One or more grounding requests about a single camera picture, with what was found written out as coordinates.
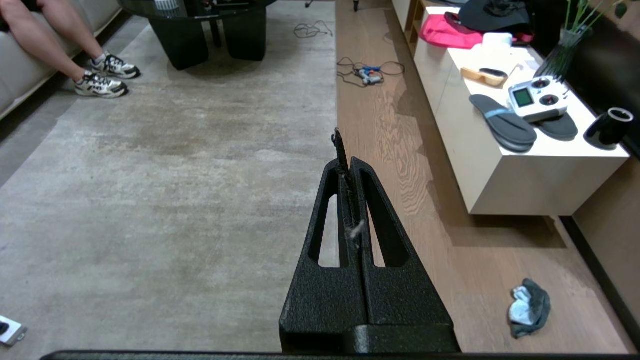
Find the white cloth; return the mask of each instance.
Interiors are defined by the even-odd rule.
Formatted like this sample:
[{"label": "white cloth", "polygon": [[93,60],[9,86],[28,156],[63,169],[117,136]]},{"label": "white cloth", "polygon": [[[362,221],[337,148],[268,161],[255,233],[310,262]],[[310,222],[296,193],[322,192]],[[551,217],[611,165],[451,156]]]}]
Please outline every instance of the white cloth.
[{"label": "white cloth", "polygon": [[522,325],[533,325],[531,307],[529,305],[531,301],[529,290],[524,286],[519,286],[511,290],[511,294],[516,300],[509,308],[509,319]]},{"label": "white cloth", "polygon": [[510,76],[522,59],[521,53],[515,48],[483,47],[482,44],[477,44],[470,50],[465,67],[473,70],[493,69]]}]

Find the table leg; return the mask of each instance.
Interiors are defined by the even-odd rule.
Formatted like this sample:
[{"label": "table leg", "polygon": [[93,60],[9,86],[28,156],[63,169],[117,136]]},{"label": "table leg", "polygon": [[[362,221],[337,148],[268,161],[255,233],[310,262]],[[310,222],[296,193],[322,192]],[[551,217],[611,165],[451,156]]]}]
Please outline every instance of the table leg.
[{"label": "table leg", "polygon": [[267,10],[223,20],[229,54],[235,59],[261,61],[267,51]]},{"label": "table leg", "polygon": [[149,20],[164,51],[177,70],[201,64],[209,59],[207,41],[199,22]]},{"label": "table leg", "polygon": [[220,29],[218,29],[218,21],[209,21],[211,24],[211,33],[213,34],[213,44],[216,47],[222,47],[222,39],[220,38]]}]

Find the black plastic mount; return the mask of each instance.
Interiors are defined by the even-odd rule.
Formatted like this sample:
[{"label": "black plastic mount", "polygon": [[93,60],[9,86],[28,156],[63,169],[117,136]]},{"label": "black plastic mount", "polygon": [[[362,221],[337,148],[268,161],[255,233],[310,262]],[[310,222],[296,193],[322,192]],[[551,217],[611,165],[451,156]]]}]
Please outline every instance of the black plastic mount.
[{"label": "black plastic mount", "polygon": [[[340,268],[323,268],[318,258],[334,195]],[[374,264],[367,208],[386,267]],[[348,175],[339,159],[324,168],[280,342],[285,353],[460,352],[453,321],[378,176],[357,158]]]}]

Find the drone remote controller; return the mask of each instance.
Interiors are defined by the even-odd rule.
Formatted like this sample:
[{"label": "drone remote controller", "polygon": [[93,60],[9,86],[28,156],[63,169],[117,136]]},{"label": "drone remote controller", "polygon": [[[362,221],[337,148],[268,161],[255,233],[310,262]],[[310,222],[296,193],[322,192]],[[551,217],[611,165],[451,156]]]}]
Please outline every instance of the drone remote controller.
[{"label": "drone remote controller", "polygon": [[509,88],[513,111],[526,122],[537,122],[566,113],[566,88],[552,76],[533,78]]}]

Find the power strip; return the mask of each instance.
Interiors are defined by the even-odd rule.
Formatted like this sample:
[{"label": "power strip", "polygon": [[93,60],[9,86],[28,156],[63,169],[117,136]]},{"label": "power strip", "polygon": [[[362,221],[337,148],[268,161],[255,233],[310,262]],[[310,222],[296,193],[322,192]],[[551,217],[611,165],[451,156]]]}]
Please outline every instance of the power strip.
[{"label": "power strip", "polygon": [[3,316],[0,316],[0,323],[6,323],[9,325],[9,329],[4,334],[0,335],[0,343],[5,345],[14,346],[18,341],[22,341],[28,330],[26,327],[22,326],[21,323],[9,320]]}]

